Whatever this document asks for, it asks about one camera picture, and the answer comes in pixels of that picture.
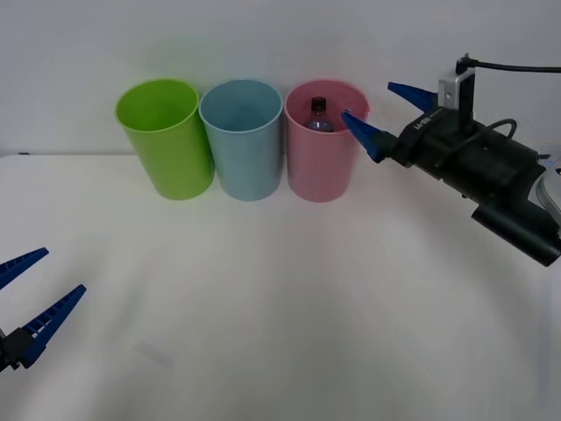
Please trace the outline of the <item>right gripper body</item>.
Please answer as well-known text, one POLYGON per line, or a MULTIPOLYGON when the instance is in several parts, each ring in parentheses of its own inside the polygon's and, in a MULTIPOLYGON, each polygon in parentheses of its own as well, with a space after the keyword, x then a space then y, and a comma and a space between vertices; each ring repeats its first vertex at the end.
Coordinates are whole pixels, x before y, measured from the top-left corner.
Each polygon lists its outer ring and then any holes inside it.
POLYGON ((474 119, 436 107, 406 126, 394 149, 394 160, 406 168, 418 166, 436 178, 476 178, 477 165, 468 147, 451 154, 476 129, 474 119))

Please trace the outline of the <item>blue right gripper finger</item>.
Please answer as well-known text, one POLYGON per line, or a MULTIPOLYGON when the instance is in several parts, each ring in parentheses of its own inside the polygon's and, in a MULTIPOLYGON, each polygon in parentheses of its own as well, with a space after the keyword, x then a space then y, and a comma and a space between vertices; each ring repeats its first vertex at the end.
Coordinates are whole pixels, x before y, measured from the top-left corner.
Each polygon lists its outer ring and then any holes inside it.
POLYGON ((405 99, 423 113, 432 112, 438 108, 438 94, 436 92, 396 82, 389 82, 387 89, 405 99))
POLYGON ((354 117, 348 110, 341 114, 341 118, 346 128, 366 150, 372 161, 380 163, 391 157, 398 143, 397 137, 354 117))

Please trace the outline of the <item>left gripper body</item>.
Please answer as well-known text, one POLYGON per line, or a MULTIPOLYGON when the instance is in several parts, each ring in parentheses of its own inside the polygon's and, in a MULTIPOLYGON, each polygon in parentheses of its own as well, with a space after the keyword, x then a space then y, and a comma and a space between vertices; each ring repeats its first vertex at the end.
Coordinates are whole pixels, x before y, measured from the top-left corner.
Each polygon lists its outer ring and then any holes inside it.
POLYGON ((0 338, 0 371, 4 371, 12 362, 12 335, 1 332, 0 338))

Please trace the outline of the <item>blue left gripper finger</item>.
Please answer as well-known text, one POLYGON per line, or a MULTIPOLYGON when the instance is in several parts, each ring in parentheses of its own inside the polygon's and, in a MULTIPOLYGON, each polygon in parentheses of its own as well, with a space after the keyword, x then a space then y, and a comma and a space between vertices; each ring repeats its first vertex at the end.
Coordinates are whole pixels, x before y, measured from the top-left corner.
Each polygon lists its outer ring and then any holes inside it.
POLYGON ((45 247, 23 254, 0 264, 0 289, 13 282, 27 269, 49 254, 45 247))
POLYGON ((33 320, 4 337, 4 368, 29 368, 87 291, 79 285, 33 320))

